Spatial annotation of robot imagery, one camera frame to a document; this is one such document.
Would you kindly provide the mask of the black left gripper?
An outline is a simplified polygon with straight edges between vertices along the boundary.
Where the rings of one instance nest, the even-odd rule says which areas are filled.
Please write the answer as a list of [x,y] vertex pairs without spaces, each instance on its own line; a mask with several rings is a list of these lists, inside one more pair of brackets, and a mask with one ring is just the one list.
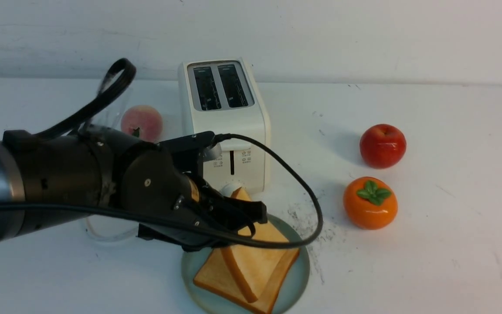
[[114,205],[142,216],[137,237],[181,246],[184,252],[225,248],[231,242],[172,227],[249,230],[268,223],[266,205],[253,201],[245,187],[227,185],[213,195],[202,176],[178,171],[170,153],[159,143],[138,140],[115,162],[117,195]]

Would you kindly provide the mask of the grey Piper robot left arm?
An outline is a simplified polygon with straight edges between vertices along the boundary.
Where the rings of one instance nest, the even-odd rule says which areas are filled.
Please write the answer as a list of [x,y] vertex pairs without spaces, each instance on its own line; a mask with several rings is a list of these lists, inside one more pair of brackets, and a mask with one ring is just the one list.
[[229,242],[268,222],[261,201],[222,195],[203,179],[211,131],[150,143],[117,130],[50,141],[0,141],[0,241],[92,215],[138,222],[134,234],[179,245],[185,252]]

